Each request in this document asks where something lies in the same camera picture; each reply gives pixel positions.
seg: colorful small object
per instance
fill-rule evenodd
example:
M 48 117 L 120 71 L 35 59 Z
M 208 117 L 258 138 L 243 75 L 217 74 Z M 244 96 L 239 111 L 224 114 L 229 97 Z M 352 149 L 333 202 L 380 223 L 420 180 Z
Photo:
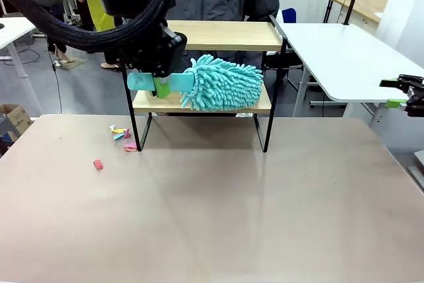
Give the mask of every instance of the colorful small object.
M 97 171 L 103 169 L 103 164 L 101 163 L 100 159 L 96 159 L 93 163 L 94 163 L 95 169 L 97 169 Z
M 136 145 L 136 143 L 135 143 L 135 142 L 129 142 L 128 144 L 126 144 L 126 145 L 124 146 L 124 149 L 125 149 L 127 152 L 136 152 L 136 151 L 137 151 L 137 145 Z
M 113 129 L 112 133 L 122 134 L 126 129 Z
M 129 139 L 129 138 L 131 137 L 130 129 L 126 129 L 126 130 L 125 130 L 125 132 L 124 132 L 124 137 L 125 137 L 126 139 Z
M 124 136 L 125 136 L 125 134 L 124 134 L 124 133 L 121 133 L 121 134 L 115 135 L 115 136 L 113 137 L 113 139 L 115 139 L 115 140 L 117 141 L 117 140 L 119 140 L 119 139 L 123 138 Z

